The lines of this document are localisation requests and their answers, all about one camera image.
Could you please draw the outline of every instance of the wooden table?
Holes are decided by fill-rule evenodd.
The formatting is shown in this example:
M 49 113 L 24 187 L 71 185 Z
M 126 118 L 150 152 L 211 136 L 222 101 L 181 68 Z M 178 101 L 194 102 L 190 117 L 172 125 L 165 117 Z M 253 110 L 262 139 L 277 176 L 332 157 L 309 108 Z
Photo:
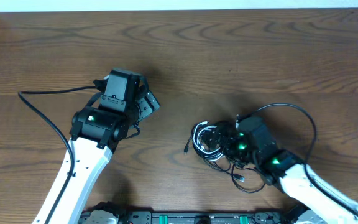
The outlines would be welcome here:
M 154 210 L 288 209 L 274 187 L 244 194 L 183 148 L 202 120 L 273 102 L 306 108 L 319 128 L 313 169 L 358 201 L 358 9 L 0 13 L 0 223 L 29 223 L 65 154 L 19 90 L 85 86 L 114 67 L 144 74 L 162 107 L 122 141 L 87 207 L 112 200 Z M 94 91 L 29 96 L 67 136 Z M 283 147 L 305 155 L 307 119 L 262 114 Z M 244 173 L 246 187 L 260 179 Z

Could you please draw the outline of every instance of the table surface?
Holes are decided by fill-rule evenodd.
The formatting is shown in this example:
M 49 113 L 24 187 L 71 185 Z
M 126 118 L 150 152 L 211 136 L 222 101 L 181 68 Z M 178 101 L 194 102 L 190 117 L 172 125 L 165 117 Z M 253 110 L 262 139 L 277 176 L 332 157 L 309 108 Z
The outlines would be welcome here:
M 0 223 L 29 223 L 65 147 L 19 90 L 91 84 L 114 67 L 144 74 L 161 109 L 119 143 L 87 207 L 289 209 L 274 187 L 244 194 L 183 148 L 203 120 L 233 120 L 274 102 L 306 108 L 319 128 L 312 168 L 358 201 L 358 9 L 0 13 Z M 68 137 L 93 90 L 28 96 Z M 311 127 L 290 108 L 262 113 L 277 141 L 303 157 Z M 244 173 L 245 187 L 260 179 Z

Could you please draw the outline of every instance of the cable bundle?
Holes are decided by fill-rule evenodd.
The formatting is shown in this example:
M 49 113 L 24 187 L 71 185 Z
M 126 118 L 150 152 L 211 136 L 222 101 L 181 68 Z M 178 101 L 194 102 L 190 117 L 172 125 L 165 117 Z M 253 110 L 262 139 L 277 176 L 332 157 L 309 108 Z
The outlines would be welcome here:
M 196 151 L 197 155 L 199 155 L 201 158 L 209 160 L 209 161 L 216 161 L 220 158 L 222 158 L 223 154 L 221 152 L 221 148 L 218 147 L 217 149 L 206 149 L 204 146 L 201 138 L 203 137 L 203 134 L 206 132 L 214 131 L 216 128 L 215 125 L 207 125 L 208 121 L 203 121 L 201 123 L 198 123 L 193 131 L 191 132 L 191 138 L 193 141 L 193 147 Z

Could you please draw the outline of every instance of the black cable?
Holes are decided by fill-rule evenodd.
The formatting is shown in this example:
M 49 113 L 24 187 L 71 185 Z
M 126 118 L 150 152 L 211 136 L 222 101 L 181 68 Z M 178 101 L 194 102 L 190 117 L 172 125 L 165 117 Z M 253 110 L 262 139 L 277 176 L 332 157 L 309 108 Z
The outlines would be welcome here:
M 245 117 L 243 118 L 239 118 L 239 121 L 242 120 L 242 119 L 245 119 L 245 118 L 248 118 L 250 116 L 252 116 L 253 114 L 261 111 L 261 110 L 264 110 L 266 108 L 269 108 L 271 106 L 289 106 L 289 107 L 292 107 L 292 108 L 295 108 L 299 111 L 301 111 L 310 121 L 312 127 L 313 127 L 313 138 L 311 140 L 311 143 L 310 143 L 310 146 L 309 146 L 309 149 L 306 153 L 306 156 L 305 156 L 305 163 L 303 164 L 303 168 L 304 168 L 304 171 L 305 171 L 305 174 L 308 178 L 308 180 L 321 192 L 323 193 L 325 196 L 327 196 L 329 199 L 331 199 L 332 201 L 336 202 L 337 204 L 339 204 L 340 206 L 342 206 L 343 208 L 345 208 L 348 212 L 351 212 L 353 215 L 357 216 L 358 217 L 358 211 L 357 210 L 354 210 L 353 208 L 351 208 L 350 206 L 348 206 L 346 203 L 338 200 L 337 198 L 335 198 L 334 196 L 332 196 L 330 193 L 328 193 L 327 191 L 325 191 L 315 180 L 314 178 L 312 178 L 310 175 L 309 175 L 309 172 L 308 172 L 308 169 L 307 169 L 307 165 L 308 165 L 308 161 L 309 161 L 309 158 L 310 158 L 310 155 L 314 149 L 314 145 L 316 144 L 316 141 L 317 141 L 317 127 L 316 127 L 316 123 L 314 122 L 314 119 L 313 117 L 305 110 L 303 109 L 302 107 L 298 106 L 298 105 L 293 105 L 291 103 L 272 103 L 272 104 L 269 104 L 269 105 L 265 105 L 253 112 L 251 112 L 250 114 L 246 115 Z
M 231 168 L 231 162 L 230 161 L 229 161 L 229 167 L 227 169 L 223 169 L 215 161 L 209 161 L 207 159 L 203 159 L 203 160 L 204 160 L 205 164 L 210 166 L 210 168 L 231 175 L 228 172 L 230 170 L 230 168 Z
M 92 106 L 92 105 L 94 104 L 94 102 L 96 102 L 96 101 L 100 98 L 101 95 L 102 95 L 101 92 L 95 93 L 95 94 L 89 99 L 89 101 L 86 103 L 85 106 Z
M 125 139 L 130 139 L 133 138 L 135 136 L 138 136 L 140 134 L 140 127 L 139 127 L 139 123 L 134 123 L 134 128 L 136 128 L 136 133 L 131 134 L 130 136 L 126 137 Z
M 265 187 L 265 183 L 257 190 L 247 190 L 243 187 L 241 187 L 241 185 L 239 185 L 236 180 L 234 179 L 234 168 L 235 168 L 235 164 L 233 164 L 233 166 L 231 167 L 231 180 L 233 181 L 233 184 L 239 189 L 241 190 L 242 192 L 245 192 L 245 193 L 248 193 L 248 194 L 252 194 L 252 193 L 256 193 L 256 192 L 259 192 L 261 191 L 264 187 Z M 251 170 L 251 171 L 254 171 L 256 173 L 258 173 L 255 169 L 252 169 L 252 168 L 241 168 L 242 170 Z
M 190 140 L 191 140 L 191 136 L 193 135 L 192 133 L 193 133 L 193 131 L 191 132 L 190 137 L 189 137 L 189 139 L 187 140 L 185 149 L 183 150 L 183 152 L 185 153 L 185 155 L 186 155 L 187 152 L 189 151 L 189 143 L 190 143 Z
M 70 178 L 74 175 L 73 171 L 74 171 L 74 166 L 75 166 L 75 158 L 74 158 L 74 153 L 72 148 L 70 147 L 66 137 L 64 136 L 64 134 L 59 130 L 59 128 L 51 121 L 49 120 L 49 118 L 47 118 L 41 111 L 39 111 L 36 107 L 34 107 L 30 102 L 28 102 L 23 94 L 58 94 L 58 93 L 68 93 L 71 91 L 78 91 L 78 90 L 85 90 L 85 89 L 93 89 L 95 88 L 95 86 L 84 86 L 84 87 L 79 87 L 79 88 L 72 88 L 69 90 L 58 90 L 58 91 L 20 91 L 17 93 L 17 95 L 19 96 L 19 98 L 30 108 L 32 109 L 35 113 L 37 113 L 47 124 L 49 124 L 53 130 L 56 131 L 56 133 L 59 135 L 60 139 L 62 139 L 63 143 L 66 146 L 68 155 L 70 156 L 70 170 L 67 173 L 67 178 L 66 181 L 64 182 L 62 189 L 60 190 L 55 203 L 53 203 L 53 206 L 51 208 L 51 210 L 49 211 L 48 217 L 45 220 L 45 224 L 48 224 L 57 205 L 59 204 L 59 201 L 68 185 L 68 182 L 70 181 Z

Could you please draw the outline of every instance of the green led light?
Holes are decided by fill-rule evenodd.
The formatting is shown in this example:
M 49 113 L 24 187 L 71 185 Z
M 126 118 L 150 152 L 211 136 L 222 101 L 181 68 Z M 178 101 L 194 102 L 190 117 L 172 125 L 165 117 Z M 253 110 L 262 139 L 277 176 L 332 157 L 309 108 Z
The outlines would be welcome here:
M 240 144 L 239 145 L 239 149 L 240 150 L 244 150 L 244 149 L 246 149 L 246 147 L 248 147 L 247 145 L 243 145 L 243 144 Z
M 280 161 L 278 161 L 278 159 L 274 159 L 273 161 L 272 161 L 272 164 L 280 164 Z

